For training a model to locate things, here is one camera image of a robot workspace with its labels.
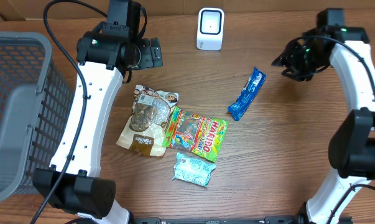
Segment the teal snack packet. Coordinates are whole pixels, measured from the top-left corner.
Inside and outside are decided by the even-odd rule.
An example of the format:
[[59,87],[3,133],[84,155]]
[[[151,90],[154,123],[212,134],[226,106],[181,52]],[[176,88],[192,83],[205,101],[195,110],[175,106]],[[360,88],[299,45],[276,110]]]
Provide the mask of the teal snack packet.
[[176,164],[174,165],[174,176],[172,179],[193,183],[201,187],[208,187],[211,173],[215,169],[216,165],[214,163],[204,162],[178,152],[176,154]]

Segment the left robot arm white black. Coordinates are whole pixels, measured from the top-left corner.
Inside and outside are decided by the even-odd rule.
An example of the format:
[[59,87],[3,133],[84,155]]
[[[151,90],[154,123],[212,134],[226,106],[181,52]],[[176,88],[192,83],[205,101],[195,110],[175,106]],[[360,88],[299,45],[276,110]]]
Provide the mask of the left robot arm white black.
[[102,179],[101,149],[109,114],[122,84],[135,70],[162,66],[159,40],[144,37],[145,8],[112,0],[104,21],[86,32],[70,59],[77,72],[67,124],[47,169],[36,169],[33,185],[44,205],[76,215],[77,223],[132,223],[115,199],[116,184]]

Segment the green Haribo gummy bag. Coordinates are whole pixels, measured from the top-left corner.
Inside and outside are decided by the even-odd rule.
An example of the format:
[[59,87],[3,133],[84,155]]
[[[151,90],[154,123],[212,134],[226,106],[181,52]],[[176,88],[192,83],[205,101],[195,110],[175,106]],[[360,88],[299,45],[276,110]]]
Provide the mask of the green Haribo gummy bag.
[[179,107],[172,112],[163,146],[191,152],[216,162],[229,122],[190,113]]

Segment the brown nuts snack pouch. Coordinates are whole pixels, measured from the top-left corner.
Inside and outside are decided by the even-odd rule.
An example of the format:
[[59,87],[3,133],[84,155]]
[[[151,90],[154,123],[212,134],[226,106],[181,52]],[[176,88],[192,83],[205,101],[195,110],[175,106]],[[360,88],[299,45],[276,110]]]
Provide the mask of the brown nuts snack pouch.
[[179,94],[153,90],[136,85],[129,117],[116,144],[144,156],[162,157],[170,116],[179,101]]

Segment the blue Oreo cookie pack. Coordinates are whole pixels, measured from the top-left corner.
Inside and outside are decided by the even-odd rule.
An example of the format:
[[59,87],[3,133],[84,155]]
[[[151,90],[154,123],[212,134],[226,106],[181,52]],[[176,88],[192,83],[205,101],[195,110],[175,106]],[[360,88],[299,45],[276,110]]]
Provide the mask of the blue Oreo cookie pack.
[[228,112],[232,115],[235,121],[239,121],[242,118],[252,101],[259,93],[265,80],[266,74],[255,67],[237,100],[228,106]]

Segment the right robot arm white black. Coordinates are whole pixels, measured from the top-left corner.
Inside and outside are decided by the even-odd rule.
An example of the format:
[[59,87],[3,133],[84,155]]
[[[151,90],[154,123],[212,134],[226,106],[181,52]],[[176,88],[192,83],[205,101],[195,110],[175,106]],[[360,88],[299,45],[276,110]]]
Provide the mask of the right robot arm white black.
[[348,27],[342,8],[317,14],[315,28],[292,39],[272,62],[297,82],[333,67],[343,87],[348,115],[330,140],[331,169],[315,195],[296,216],[280,223],[352,223],[343,210],[363,188],[375,191],[375,68],[369,37],[362,27]]

